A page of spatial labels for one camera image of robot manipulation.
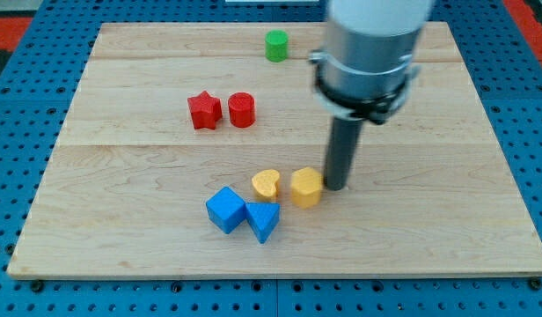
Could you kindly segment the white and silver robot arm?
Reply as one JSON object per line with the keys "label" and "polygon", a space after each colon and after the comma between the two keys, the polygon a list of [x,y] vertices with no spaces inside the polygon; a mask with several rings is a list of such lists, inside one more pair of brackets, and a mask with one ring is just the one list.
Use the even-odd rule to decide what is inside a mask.
{"label": "white and silver robot arm", "polygon": [[309,60],[314,93],[334,118],[385,123],[406,103],[412,65],[434,0],[330,0],[326,30]]}

